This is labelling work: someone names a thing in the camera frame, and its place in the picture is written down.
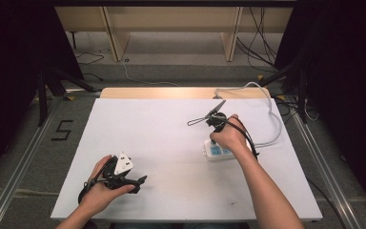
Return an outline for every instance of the white electronic device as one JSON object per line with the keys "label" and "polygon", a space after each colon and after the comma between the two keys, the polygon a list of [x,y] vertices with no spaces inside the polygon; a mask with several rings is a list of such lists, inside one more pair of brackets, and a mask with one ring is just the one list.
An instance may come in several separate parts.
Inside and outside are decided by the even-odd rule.
{"label": "white electronic device", "polygon": [[[251,149],[248,141],[246,141],[246,144],[248,145],[249,149]],[[203,155],[208,160],[223,160],[234,158],[234,154],[230,150],[222,148],[220,145],[218,145],[218,143],[214,143],[211,140],[206,140],[204,142]]]}

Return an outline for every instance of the white tabletop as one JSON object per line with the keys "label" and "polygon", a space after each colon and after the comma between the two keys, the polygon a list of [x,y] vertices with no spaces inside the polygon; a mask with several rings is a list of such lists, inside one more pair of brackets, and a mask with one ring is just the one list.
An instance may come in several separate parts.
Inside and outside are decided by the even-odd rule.
{"label": "white tabletop", "polygon": [[[127,154],[134,168],[127,178],[148,178],[138,194],[114,200],[94,219],[188,222],[255,219],[245,178],[235,159],[210,162],[203,155],[212,127],[187,126],[221,100],[96,99],[72,165],[52,211],[65,219],[94,164],[103,156]],[[274,104],[274,113],[279,115]],[[228,99],[220,112],[238,114],[254,143],[275,136],[277,121],[267,99]],[[285,128],[272,145],[258,148],[258,160],[301,219],[321,219],[315,198]]]}

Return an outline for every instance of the person's left hand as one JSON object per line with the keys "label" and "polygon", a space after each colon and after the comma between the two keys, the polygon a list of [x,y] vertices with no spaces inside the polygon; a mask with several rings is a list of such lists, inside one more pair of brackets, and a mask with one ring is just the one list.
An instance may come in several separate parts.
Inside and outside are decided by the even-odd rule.
{"label": "person's left hand", "polygon": [[[88,182],[94,178],[97,173],[99,173],[100,169],[103,165],[110,159],[112,156],[105,156],[101,160],[99,160],[94,166],[93,172],[91,172],[91,177],[88,179]],[[130,192],[134,189],[133,185],[124,185],[118,189],[108,189],[104,183],[97,182],[94,184],[89,192],[83,196],[79,207],[84,208],[91,213],[92,216],[106,209],[106,207],[115,199]]]}

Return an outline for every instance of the metal rail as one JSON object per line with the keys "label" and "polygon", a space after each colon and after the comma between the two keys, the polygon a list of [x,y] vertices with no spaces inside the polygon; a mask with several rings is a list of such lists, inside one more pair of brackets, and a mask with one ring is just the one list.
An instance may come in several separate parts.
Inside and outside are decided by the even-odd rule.
{"label": "metal rail", "polygon": [[55,97],[52,101],[46,121],[41,127],[37,128],[31,142],[29,143],[28,148],[20,159],[20,162],[14,170],[12,176],[10,177],[10,180],[8,181],[6,187],[3,189],[0,195],[0,222],[6,211],[8,210],[10,202],[13,199],[13,196],[17,188],[19,187],[25,173],[28,171],[29,165],[31,164],[31,161],[36,154],[42,138],[44,137],[48,127],[50,126],[52,117],[55,114],[55,111],[61,101],[62,97]]}
{"label": "metal rail", "polygon": [[302,137],[305,140],[305,143],[308,146],[308,149],[314,159],[317,170],[325,182],[326,187],[333,199],[333,202],[347,228],[361,228],[358,219],[356,218],[356,214],[349,203],[349,200],[344,195],[339,183],[337,182],[335,175],[329,167],[329,164],[326,162],[325,157],[320,151],[317,143],[312,135],[307,124],[304,124],[299,117],[299,115],[295,115],[295,124],[298,127],[298,130],[301,132]]}

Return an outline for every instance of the skin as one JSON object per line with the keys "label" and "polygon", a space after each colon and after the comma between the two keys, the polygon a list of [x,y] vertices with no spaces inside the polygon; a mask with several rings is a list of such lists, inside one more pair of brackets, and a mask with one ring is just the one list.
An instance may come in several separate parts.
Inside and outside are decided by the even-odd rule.
{"label": "skin", "polygon": [[[245,130],[235,118],[230,117],[229,121]],[[210,138],[231,150],[239,162],[261,228],[304,228],[293,206],[254,158],[245,137],[237,129],[227,124],[220,133],[211,133]]]}
{"label": "skin", "polygon": [[[105,156],[94,166],[91,178],[93,178],[112,156]],[[56,228],[82,228],[89,219],[106,207],[115,199],[131,191],[133,185],[125,185],[121,188],[110,190],[103,183],[96,183],[89,192],[82,198],[79,206]]]}

